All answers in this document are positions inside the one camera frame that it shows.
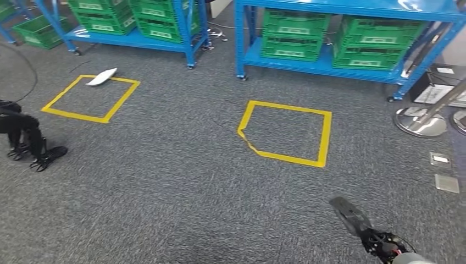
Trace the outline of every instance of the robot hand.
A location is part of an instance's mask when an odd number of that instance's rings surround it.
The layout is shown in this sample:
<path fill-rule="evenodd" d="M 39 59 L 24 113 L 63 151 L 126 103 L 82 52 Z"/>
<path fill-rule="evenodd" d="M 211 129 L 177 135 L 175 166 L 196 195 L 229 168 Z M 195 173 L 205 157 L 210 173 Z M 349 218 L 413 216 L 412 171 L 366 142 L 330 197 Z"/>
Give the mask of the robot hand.
<path fill-rule="evenodd" d="M 361 239 L 367 253 L 378 257 L 384 264 L 433 264 L 416 254 L 416 249 L 404 239 L 372 228 L 369 219 L 344 198 L 336 197 L 330 200 L 330 205 L 348 231 Z"/>

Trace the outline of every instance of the green plastic crate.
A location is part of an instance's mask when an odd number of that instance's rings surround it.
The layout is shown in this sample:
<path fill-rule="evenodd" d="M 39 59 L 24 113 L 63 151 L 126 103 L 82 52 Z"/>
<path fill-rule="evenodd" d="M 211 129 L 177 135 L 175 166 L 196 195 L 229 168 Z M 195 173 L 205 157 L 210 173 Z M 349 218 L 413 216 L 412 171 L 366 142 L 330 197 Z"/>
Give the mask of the green plastic crate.
<path fill-rule="evenodd" d="M 332 66 L 341 69 L 392 70 L 403 58 L 405 49 L 334 48 Z"/>
<path fill-rule="evenodd" d="M 71 30 L 71 24 L 64 17 L 60 17 L 64 31 Z M 50 25 L 45 16 L 38 16 L 13 27 L 26 43 L 44 49 L 51 49 L 62 42 L 60 36 Z"/>
<path fill-rule="evenodd" d="M 8 1 L 0 1 L 0 21 L 16 13 L 14 6 Z"/>
<path fill-rule="evenodd" d="M 344 16 L 336 37 L 342 47 L 408 49 L 425 26 L 417 20 Z"/>
<path fill-rule="evenodd" d="M 131 9 L 136 15 L 150 16 L 153 19 L 176 22 L 176 14 L 172 0 L 129 0 Z M 183 13 L 187 15 L 189 10 L 189 0 L 182 2 Z"/>
<path fill-rule="evenodd" d="M 129 8 L 128 0 L 68 0 L 76 13 L 114 15 Z"/>
<path fill-rule="evenodd" d="M 131 10 L 117 15 L 75 13 L 81 25 L 90 32 L 127 35 L 136 27 Z"/>
<path fill-rule="evenodd" d="M 260 55 L 265 58 L 315 62 L 319 58 L 322 42 L 322 39 L 263 37 Z"/>
<path fill-rule="evenodd" d="M 142 35 L 154 39 L 165 40 L 170 42 L 182 43 L 178 24 L 168 21 L 154 20 L 146 17 L 137 16 L 137 26 Z M 191 34 L 195 35 L 201 31 L 199 16 L 193 17 L 191 24 Z"/>
<path fill-rule="evenodd" d="M 330 22 L 330 14 L 266 8 L 263 36 L 322 38 Z"/>

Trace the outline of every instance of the yellow floor tape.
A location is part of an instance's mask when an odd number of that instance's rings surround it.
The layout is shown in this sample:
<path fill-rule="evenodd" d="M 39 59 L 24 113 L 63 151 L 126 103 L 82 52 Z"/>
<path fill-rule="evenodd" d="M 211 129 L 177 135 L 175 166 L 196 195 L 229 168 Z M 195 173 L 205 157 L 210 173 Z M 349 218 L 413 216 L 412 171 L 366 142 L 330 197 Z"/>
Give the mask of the yellow floor tape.
<path fill-rule="evenodd" d="M 254 106 L 266 106 L 266 107 L 273 107 L 273 108 L 280 108 L 280 109 L 287 109 L 292 111 L 300 111 L 300 112 L 307 112 L 307 113 L 314 113 L 314 114 L 321 114 L 324 116 L 324 124 L 322 126 L 322 134 L 320 137 L 320 145 L 319 145 L 319 153 L 317 155 L 316 161 L 311 161 L 309 159 L 304 158 L 297 158 L 291 157 L 287 155 L 276 154 L 272 152 L 261 151 L 255 148 L 246 138 L 243 129 L 247 127 L 249 119 L 251 118 L 252 111 L 254 110 Z M 240 125 L 238 126 L 238 135 L 242 137 L 248 144 L 249 148 L 256 152 L 258 155 L 266 158 L 275 158 L 277 160 L 288 161 L 293 163 L 298 163 L 302 165 L 308 165 L 318 168 L 325 167 L 325 162 L 327 159 L 327 151 L 329 147 L 329 140 L 330 140 L 330 125 L 332 120 L 332 112 L 316 110 L 316 109 L 309 109 L 304 107 L 297 107 L 297 106 L 287 106 L 285 104 L 278 104 L 278 103 L 269 103 L 269 102 L 260 102 L 260 101 L 249 101 L 246 107 L 245 113 L 243 118 L 241 118 Z"/>
<path fill-rule="evenodd" d="M 124 78 L 116 78 L 116 77 L 110 78 L 110 80 L 122 81 L 124 83 L 130 83 L 131 86 L 123 94 L 123 96 L 121 96 L 121 98 L 118 99 L 118 101 L 115 103 L 115 105 L 112 106 L 110 111 L 108 111 L 108 113 L 105 114 L 104 117 L 93 117 L 93 116 L 90 116 L 90 115 L 71 113 L 71 112 L 66 112 L 66 111 L 62 111 L 62 110 L 52 108 L 52 105 L 54 103 L 56 103 L 63 95 L 65 95 L 65 93 L 67 93 L 69 90 L 71 90 L 71 88 L 73 88 L 73 86 L 75 86 L 77 83 L 79 83 L 79 81 L 82 78 L 95 78 L 95 77 L 96 77 L 96 75 L 87 75 L 87 74 L 79 75 L 76 78 L 76 80 L 74 80 L 70 85 L 68 85 L 68 87 L 65 88 L 65 90 L 63 90 L 53 100 L 51 100 L 50 103 L 48 103 L 44 107 L 42 107 L 41 111 L 46 112 L 46 113 L 50 113 L 50 114 L 57 114 L 57 115 L 63 116 L 63 117 L 76 118 L 76 119 L 81 119 L 81 120 L 86 120 L 86 121 L 97 122 L 97 123 L 108 123 L 110 121 L 110 119 L 112 118 L 112 116 L 121 107 L 121 105 L 126 101 L 126 99 L 128 99 L 128 97 L 130 97 L 132 92 L 134 92 L 134 90 L 141 83 L 140 81 L 124 79 Z"/>

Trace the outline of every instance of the stacked crate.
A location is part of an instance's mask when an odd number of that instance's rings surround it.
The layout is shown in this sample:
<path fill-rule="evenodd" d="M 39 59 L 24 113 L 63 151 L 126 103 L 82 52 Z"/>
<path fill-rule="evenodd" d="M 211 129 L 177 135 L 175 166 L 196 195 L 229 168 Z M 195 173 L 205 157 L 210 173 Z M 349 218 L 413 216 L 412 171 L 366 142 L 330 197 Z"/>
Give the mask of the stacked crate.
<path fill-rule="evenodd" d="M 424 21 L 344 16 L 334 40 L 334 68 L 392 70 Z"/>
<path fill-rule="evenodd" d="M 9 0 L 0 0 L 0 22 L 14 13 L 16 13 L 16 11 Z"/>
<path fill-rule="evenodd" d="M 266 8 L 261 56 L 317 61 L 330 14 Z"/>
<path fill-rule="evenodd" d="M 154 39 L 182 43 L 173 0 L 130 0 L 131 9 L 142 35 Z M 187 18 L 189 0 L 182 1 L 183 14 Z M 195 1 L 192 14 L 191 35 L 199 33 L 201 22 Z"/>
<path fill-rule="evenodd" d="M 68 0 L 79 23 L 90 32 L 127 35 L 136 20 L 127 0 Z"/>

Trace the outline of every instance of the blue metal shelf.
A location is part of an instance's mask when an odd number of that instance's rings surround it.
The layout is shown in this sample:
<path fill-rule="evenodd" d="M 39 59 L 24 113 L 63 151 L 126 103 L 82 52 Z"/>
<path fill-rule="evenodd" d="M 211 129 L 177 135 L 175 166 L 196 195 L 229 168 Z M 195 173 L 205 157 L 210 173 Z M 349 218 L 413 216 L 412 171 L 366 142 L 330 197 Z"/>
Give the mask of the blue metal shelf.
<path fill-rule="evenodd" d="M 156 40 L 141 35 L 138 29 L 133 29 L 126 36 L 101 34 L 88 32 L 83 26 L 78 26 L 74 30 L 65 34 L 68 40 L 79 40 L 95 43 L 103 43 L 118 46 L 129 46 L 137 48 L 151 48 L 154 50 L 164 51 L 185 51 L 185 45 L 180 43 L 172 43 L 168 41 Z"/>
<path fill-rule="evenodd" d="M 24 15 L 27 18 L 33 18 L 34 16 L 27 9 L 27 6 L 25 5 L 24 0 L 14 1 L 14 4 L 17 7 L 16 12 L 0 21 L 0 35 L 2 35 L 8 41 L 8 43 L 16 45 L 16 40 L 10 34 L 11 28 L 4 28 L 2 24 L 12 20 L 18 15 Z"/>
<path fill-rule="evenodd" d="M 381 83 L 397 84 L 400 88 L 393 94 L 393 98 L 401 100 L 416 81 L 425 73 L 427 68 L 456 37 L 466 24 L 466 14 L 462 13 L 453 0 L 236 0 L 236 76 L 246 77 L 245 65 L 267 67 L 296 72 L 338 76 L 344 78 L 378 81 Z M 260 57 L 261 39 L 256 36 L 257 7 L 300 10 L 318 13 L 362 15 L 367 17 L 399 18 L 426 21 L 440 21 L 438 29 L 429 31 L 433 22 L 408 50 L 406 60 L 415 49 L 441 31 L 448 31 L 437 41 L 436 45 L 409 74 L 403 69 L 403 62 L 392 71 L 352 70 L 332 68 L 331 47 L 322 47 L 317 62 L 303 62 L 288 59 L 272 59 Z M 243 30 L 243 20 L 246 18 L 249 34 Z M 245 49 L 245 37 L 248 45 Z"/>
<path fill-rule="evenodd" d="M 455 22 L 465 17 L 453 0 L 241 0 L 245 6 L 368 17 Z"/>
<path fill-rule="evenodd" d="M 189 1 L 189 12 L 188 16 L 185 17 L 182 7 L 181 0 L 173 0 L 177 25 L 179 27 L 183 42 L 182 43 L 173 43 L 169 41 L 156 40 L 154 38 L 148 38 L 139 32 L 138 29 L 133 29 L 126 36 L 112 35 L 112 34 L 102 34 L 95 32 L 88 32 L 83 26 L 78 26 L 70 32 L 64 32 L 60 23 L 58 21 L 58 8 L 57 0 L 52 0 L 53 12 L 50 12 L 48 8 L 44 5 L 43 0 L 36 0 L 36 4 L 39 9 L 42 11 L 44 17 L 48 19 L 50 24 L 55 28 L 58 35 L 65 42 L 69 51 L 80 52 L 71 42 L 72 40 L 94 42 L 94 43 L 103 43 L 109 45 L 118 45 L 118 46 L 128 46 L 128 47 L 137 47 L 137 48 L 149 48 L 153 50 L 164 50 L 164 51 L 175 51 L 183 52 L 186 55 L 187 66 L 192 68 L 196 64 L 194 53 L 201 46 L 208 46 L 208 34 L 207 34 L 207 13 L 204 1 L 198 1 L 199 8 L 199 18 L 201 20 L 201 33 L 192 37 L 190 33 L 191 21 L 193 18 L 193 8 L 194 0 Z"/>
<path fill-rule="evenodd" d="M 293 70 L 303 73 L 314 73 L 344 78 L 354 78 L 366 81 L 382 81 L 390 84 L 404 84 L 407 78 L 401 77 L 403 72 L 402 63 L 393 71 L 383 70 L 353 70 L 332 68 L 332 47 L 324 45 L 320 50 L 319 60 L 316 62 L 305 62 L 302 60 L 262 58 L 260 56 L 260 43 L 262 39 L 256 38 L 254 44 L 247 51 L 243 60 L 244 64 L 268 67 L 281 70 Z"/>

